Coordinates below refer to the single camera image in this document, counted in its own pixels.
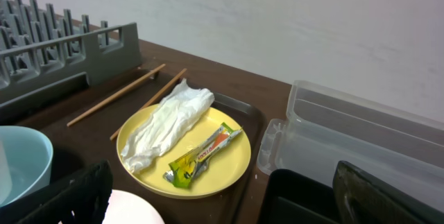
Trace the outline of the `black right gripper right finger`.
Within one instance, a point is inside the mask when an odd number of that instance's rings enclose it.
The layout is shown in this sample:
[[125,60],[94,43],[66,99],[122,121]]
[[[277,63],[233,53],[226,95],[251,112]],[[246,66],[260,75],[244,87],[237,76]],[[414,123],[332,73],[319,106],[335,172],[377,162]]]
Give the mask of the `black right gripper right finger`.
[[333,191],[343,223],[443,224],[442,212],[346,161],[337,164]]

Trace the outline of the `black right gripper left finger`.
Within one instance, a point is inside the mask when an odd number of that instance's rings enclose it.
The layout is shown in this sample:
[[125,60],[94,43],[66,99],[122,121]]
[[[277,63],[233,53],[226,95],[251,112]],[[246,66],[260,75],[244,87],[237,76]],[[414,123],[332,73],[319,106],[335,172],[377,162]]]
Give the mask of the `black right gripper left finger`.
[[102,223],[113,174],[103,160],[1,208],[1,224]]

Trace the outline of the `pink white bowl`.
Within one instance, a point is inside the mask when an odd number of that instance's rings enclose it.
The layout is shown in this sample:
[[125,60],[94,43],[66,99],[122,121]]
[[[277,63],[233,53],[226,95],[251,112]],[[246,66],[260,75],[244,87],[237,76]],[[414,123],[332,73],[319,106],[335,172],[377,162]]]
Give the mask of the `pink white bowl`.
[[164,221],[143,198],[113,189],[102,224],[164,224]]

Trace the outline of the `white napkin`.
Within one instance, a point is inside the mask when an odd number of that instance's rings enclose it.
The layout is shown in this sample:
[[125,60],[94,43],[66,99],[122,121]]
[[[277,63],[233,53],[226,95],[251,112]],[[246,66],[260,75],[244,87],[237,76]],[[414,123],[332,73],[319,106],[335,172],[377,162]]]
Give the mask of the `white napkin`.
[[131,173],[148,168],[193,128],[213,102],[214,94],[209,89],[192,89],[186,80],[180,82],[129,135],[121,151],[124,167]]

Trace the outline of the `green yellow snack wrapper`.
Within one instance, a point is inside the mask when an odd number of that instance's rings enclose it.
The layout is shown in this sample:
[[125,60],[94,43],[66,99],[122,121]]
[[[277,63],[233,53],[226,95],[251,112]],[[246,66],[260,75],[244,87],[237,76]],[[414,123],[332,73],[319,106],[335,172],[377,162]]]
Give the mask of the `green yellow snack wrapper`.
[[233,130],[226,123],[222,123],[203,143],[170,162],[170,170],[162,177],[174,187],[188,189],[192,182],[207,170],[211,158],[228,146],[242,131]]

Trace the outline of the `wooden chopstick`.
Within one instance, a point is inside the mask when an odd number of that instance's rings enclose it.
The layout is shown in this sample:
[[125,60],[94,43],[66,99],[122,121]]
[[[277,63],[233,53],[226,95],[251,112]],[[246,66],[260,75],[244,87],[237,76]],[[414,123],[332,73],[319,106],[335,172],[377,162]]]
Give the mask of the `wooden chopstick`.
[[163,69],[166,65],[161,64],[160,66],[154,68],[153,70],[149,71],[147,74],[143,75],[142,77],[138,78],[137,80],[131,82],[130,84],[126,85],[119,91],[115,92],[111,96],[107,97],[100,103],[96,104],[94,107],[91,107],[81,115],[77,116],[75,119],[71,120],[67,123],[67,127],[70,127],[74,125],[75,123],[78,123],[79,121],[83,120],[84,118],[88,117],[89,115],[95,113],[96,111],[100,110],[101,108],[105,107],[106,105],[110,104],[111,102],[117,100],[118,98],[121,98],[131,90],[135,89],[136,87],[140,86],[142,83],[150,79],[152,76],[157,74],[161,69]]
[[115,111],[112,115],[117,118],[115,124],[112,126],[110,134],[107,135],[107,140],[114,141],[124,123],[135,113],[144,108],[159,103],[172,89],[183,79],[187,69],[176,70],[175,73],[168,73],[160,71],[156,74],[155,79],[149,79],[141,87],[124,96],[118,101]]

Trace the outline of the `black waste tray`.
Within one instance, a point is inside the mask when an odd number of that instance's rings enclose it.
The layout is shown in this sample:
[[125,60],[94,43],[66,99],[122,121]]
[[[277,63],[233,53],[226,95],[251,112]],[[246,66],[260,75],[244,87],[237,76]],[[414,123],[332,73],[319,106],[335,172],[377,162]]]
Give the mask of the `black waste tray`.
[[258,223],[340,223],[333,188],[288,169],[270,174]]

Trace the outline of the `grey dishwasher rack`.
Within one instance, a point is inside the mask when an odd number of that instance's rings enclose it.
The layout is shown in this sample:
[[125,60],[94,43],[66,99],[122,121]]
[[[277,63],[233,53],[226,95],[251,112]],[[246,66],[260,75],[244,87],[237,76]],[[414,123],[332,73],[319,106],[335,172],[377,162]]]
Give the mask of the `grey dishwasher rack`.
[[71,11],[1,0],[1,114],[43,103],[77,83],[100,84],[142,62],[135,23],[93,30],[88,15],[74,26]]

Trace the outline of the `dark brown tray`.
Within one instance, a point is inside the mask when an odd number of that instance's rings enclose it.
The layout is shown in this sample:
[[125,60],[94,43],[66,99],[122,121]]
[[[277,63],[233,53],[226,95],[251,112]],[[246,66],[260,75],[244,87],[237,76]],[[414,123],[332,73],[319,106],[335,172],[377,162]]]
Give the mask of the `dark brown tray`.
[[250,161],[244,173],[232,186],[220,193],[197,200],[179,200],[156,194],[136,182],[124,167],[112,133],[173,77],[164,72],[130,92],[117,102],[80,121],[72,127],[67,123],[115,91],[140,76],[140,70],[114,78],[102,85],[78,92],[69,98],[17,122],[19,126],[43,132],[53,143],[55,160],[52,176],[62,178],[82,165],[108,160],[114,186],[146,199],[159,211],[166,223],[233,223],[243,200],[248,177],[255,162]]

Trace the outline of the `light blue bowl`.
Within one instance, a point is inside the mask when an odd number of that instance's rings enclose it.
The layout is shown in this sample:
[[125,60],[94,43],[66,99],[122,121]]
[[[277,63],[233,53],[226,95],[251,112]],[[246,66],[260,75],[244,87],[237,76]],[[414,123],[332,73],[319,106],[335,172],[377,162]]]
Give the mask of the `light blue bowl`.
[[1,141],[12,182],[3,207],[49,185],[54,151],[45,134],[22,126],[1,126]]

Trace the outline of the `clear plastic bin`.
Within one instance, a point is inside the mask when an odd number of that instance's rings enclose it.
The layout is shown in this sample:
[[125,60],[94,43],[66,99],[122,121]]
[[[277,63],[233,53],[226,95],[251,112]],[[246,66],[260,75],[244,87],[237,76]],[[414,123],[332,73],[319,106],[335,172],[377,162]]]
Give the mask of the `clear plastic bin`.
[[257,167],[289,169],[332,186],[347,161],[443,211],[443,124],[304,80],[293,83],[286,118],[270,121]]

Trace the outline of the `yellow plate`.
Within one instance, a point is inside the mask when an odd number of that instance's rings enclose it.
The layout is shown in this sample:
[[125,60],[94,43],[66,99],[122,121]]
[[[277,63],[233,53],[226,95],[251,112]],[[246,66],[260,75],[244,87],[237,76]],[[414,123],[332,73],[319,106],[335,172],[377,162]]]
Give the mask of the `yellow plate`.
[[[117,136],[117,152],[122,166],[121,151],[129,135],[145,122],[157,105],[140,110],[132,115],[122,126]],[[238,135],[224,149],[211,158],[209,166],[188,189],[174,187],[162,176],[169,171],[169,163],[203,143],[215,132],[222,123],[226,123],[233,130],[242,129]],[[170,198],[196,199],[218,193],[236,183],[246,172],[252,151],[250,140],[246,135],[246,125],[234,119],[233,115],[210,107],[187,131],[183,137],[161,157],[157,157],[152,164],[140,171],[131,173],[125,167],[125,172],[148,190]]]

